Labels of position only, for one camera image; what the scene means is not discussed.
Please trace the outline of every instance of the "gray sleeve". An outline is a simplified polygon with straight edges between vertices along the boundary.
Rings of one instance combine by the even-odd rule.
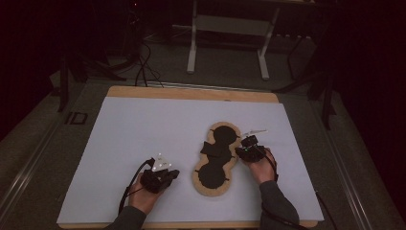
[[[143,226],[147,215],[137,208],[126,206],[113,223],[105,227],[106,230],[139,230]]]
[[[288,219],[291,222],[299,223],[299,215],[290,201],[284,197],[282,191],[275,181],[266,181],[259,185],[263,207],[270,213]],[[260,216],[260,230],[292,230],[292,227],[269,218],[263,211]]]

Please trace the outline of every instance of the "human hand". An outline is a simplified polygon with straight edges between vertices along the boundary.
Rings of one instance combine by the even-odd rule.
[[[276,167],[277,162],[275,161],[271,150],[269,148],[266,148],[265,152],[266,156],[272,161],[272,163],[274,163]],[[251,171],[251,175],[254,177],[258,184],[269,180],[275,180],[275,172],[271,164],[269,164],[265,157],[263,157],[259,162],[243,162],[246,166],[248,166]]]
[[[164,191],[154,194],[144,189],[140,182],[141,176],[143,176],[142,173],[138,175],[137,182],[133,184],[129,190],[130,196],[128,205],[133,206],[148,215],[152,211],[155,202]]]

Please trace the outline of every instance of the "wire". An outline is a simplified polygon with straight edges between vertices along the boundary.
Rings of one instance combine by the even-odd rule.
[[[262,208],[263,213],[265,213],[266,216],[268,216],[269,218],[271,218],[271,219],[273,219],[273,220],[275,220],[277,222],[283,223],[284,225],[290,226],[290,227],[295,228],[295,229],[307,230],[307,228],[305,228],[305,227],[303,227],[303,226],[301,226],[301,225],[299,225],[297,223],[294,223],[294,222],[292,222],[292,221],[290,221],[290,220],[288,220],[286,218],[281,218],[280,216],[277,216],[277,215],[269,212],[268,210],[266,210],[263,203],[261,204],[261,208]]]
[[[257,145],[254,145],[254,148],[255,148],[256,150],[258,150],[258,151],[266,158],[266,160],[269,162],[269,164],[270,164],[271,167],[272,167],[272,170],[274,171],[275,181],[278,181],[279,175],[277,174],[277,167],[276,167],[277,161],[275,160],[275,157],[274,157],[274,160],[275,160],[275,164],[274,164],[274,163],[271,161],[271,159],[269,159],[269,157],[266,155],[266,153],[263,152],[260,148],[258,148]]]
[[[124,194],[122,196],[122,199],[120,200],[120,206],[119,206],[119,213],[122,211],[122,209],[124,208],[124,203],[125,203],[125,199],[128,197],[128,192],[129,189],[131,188],[132,184],[135,181],[135,178],[137,178],[138,174],[140,173],[141,169],[146,165],[146,164],[153,164],[153,162],[151,163],[151,159],[147,160],[146,162],[144,162],[140,168],[137,170],[137,172],[135,172],[134,176],[131,179],[131,182],[129,182],[129,185],[125,188]]]
[[[316,191],[315,193],[316,193],[317,198],[318,198],[318,199],[320,200],[320,202],[322,203],[323,207],[325,207],[326,212],[327,212],[327,215],[328,215],[329,219],[331,220],[331,223],[332,223],[332,225],[334,226],[334,229],[335,229],[335,230],[338,230],[337,224],[335,223],[334,219],[332,218],[332,215],[331,215],[330,211],[328,210],[328,208],[327,208],[325,202],[322,200],[322,197],[319,195],[319,192]]]
[[[143,190],[143,189],[144,189],[144,187],[141,188],[141,189],[138,189],[138,190],[136,190],[136,191],[134,191],[134,192],[132,192],[132,193],[129,193],[129,194],[127,195],[127,197],[129,197],[129,196],[131,196],[131,195],[133,195],[133,194],[135,194],[135,193],[137,193],[138,191]]]
[[[142,43],[142,45],[147,47],[147,57],[140,56],[141,68],[138,71],[137,76],[135,78],[135,86],[137,86],[137,84],[138,84],[138,78],[140,78],[140,75],[143,74],[144,83],[145,83],[146,87],[148,87],[148,85],[147,85],[148,80],[147,80],[147,77],[146,77],[146,68],[147,68],[147,70],[149,70],[150,74],[155,78],[155,80],[150,80],[150,81],[158,81],[161,84],[161,86],[164,88],[164,85],[159,80],[161,78],[161,74],[159,74],[157,71],[152,70],[152,68],[147,63],[150,56],[151,56],[150,47],[148,45],[146,45],[144,42]]]
[[[186,30],[184,30],[182,32],[171,35],[170,38],[175,38],[175,37],[178,37],[180,35],[184,35],[184,34],[190,32],[191,30],[192,29],[186,29]],[[153,34],[147,35],[147,36],[144,37],[144,41],[153,42],[153,43],[164,43],[164,42],[167,41],[166,39],[164,39],[162,37],[158,37],[158,39],[154,39],[154,37],[156,35],[159,35],[159,34],[158,33],[153,33]]]

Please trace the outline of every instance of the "black cable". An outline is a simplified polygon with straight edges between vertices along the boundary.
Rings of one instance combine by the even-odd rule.
[[[331,220],[331,223],[332,223],[332,225],[334,226],[334,229],[335,229],[335,230],[338,230],[337,225],[336,225],[334,219],[332,218],[332,215],[331,215],[330,211],[328,210],[328,208],[327,208],[325,202],[322,200],[322,197],[319,195],[319,192],[318,192],[318,191],[316,191],[316,196],[317,196],[317,198],[320,200],[320,202],[322,203],[323,207],[325,207],[325,210],[326,210],[326,212],[327,212],[327,215],[328,215],[329,219]]]
[[[129,193],[129,194],[127,195],[127,197],[129,197],[129,196],[131,196],[131,195],[133,195],[133,194],[135,194],[135,193],[137,193],[137,192],[139,192],[140,190],[143,190],[143,189],[144,189],[144,187],[141,188],[141,189],[138,189],[138,190],[136,190],[136,191],[134,191],[134,192],[132,192],[132,193]]]
[[[125,203],[125,199],[128,197],[128,192],[129,192],[129,190],[130,190],[132,184],[134,183],[135,178],[137,178],[138,174],[140,173],[141,169],[142,169],[146,164],[148,164],[148,165],[150,165],[150,166],[152,167],[154,161],[155,161],[155,160],[154,160],[153,158],[147,160],[146,162],[144,162],[144,163],[140,166],[140,168],[137,170],[137,172],[135,172],[134,176],[133,176],[132,179],[131,179],[131,182],[129,182],[129,185],[125,188],[125,191],[124,191],[124,194],[123,194],[122,199],[120,200],[119,213],[120,213],[120,212],[122,211],[122,209],[124,208],[124,203]]]
[[[263,213],[265,213],[266,216],[268,216],[269,218],[271,218],[277,222],[283,223],[284,225],[290,226],[295,229],[308,230],[307,228],[305,228],[297,223],[294,223],[286,218],[281,218],[279,216],[276,216],[275,214],[270,213],[268,210],[265,209],[265,207],[263,206],[263,203],[261,204],[261,207],[262,207]]]
[[[147,81],[158,81],[161,84],[161,86],[164,88],[164,85],[159,80],[161,78],[161,74],[158,71],[152,70],[152,68],[149,66],[149,64],[147,62],[146,62],[146,67],[147,67],[147,70],[149,70],[149,73],[154,77],[154,80],[147,80]]]
[[[274,160],[275,160],[275,164],[274,164],[274,163],[271,161],[271,159],[269,159],[269,157],[266,155],[266,152],[263,152],[260,148],[258,148],[257,145],[254,145],[254,148],[255,148],[257,151],[259,151],[259,152],[265,157],[265,159],[269,162],[269,164],[270,164],[271,167],[272,167],[272,170],[274,171],[275,181],[278,181],[279,175],[278,175],[278,173],[277,173],[277,167],[276,167],[277,160],[275,159],[275,157],[274,157]]]
[[[145,81],[145,84],[146,84],[146,87],[147,87],[147,79],[146,79],[146,76],[145,76],[145,67],[146,67],[146,64],[147,64],[147,62],[149,60],[149,57],[151,55],[151,49],[144,42],[142,44],[148,48],[148,55],[147,55],[147,58],[144,59],[144,62],[143,62],[143,59],[140,56],[141,68],[138,71],[137,76],[135,77],[135,86],[137,86],[137,84],[138,84],[138,78],[140,77],[140,74],[143,73],[143,78],[144,78],[144,81]]]

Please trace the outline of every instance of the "finger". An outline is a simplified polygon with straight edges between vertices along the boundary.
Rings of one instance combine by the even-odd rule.
[[[143,188],[143,185],[142,185],[141,182],[140,182],[141,176],[143,176],[143,173],[142,173],[142,172],[140,172],[140,173],[138,174],[138,176],[137,176],[137,181],[135,182],[135,184],[132,184],[132,185],[131,185],[131,188],[129,189],[129,192],[130,192],[130,193],[135,192],[135,191],[137,191],[137,190]]]
[[[269,158],[273,159],[276,162],[275,157],[271,152],[271,149],[265,148],[265,151],[266,151],[266,156],[268,156]]]

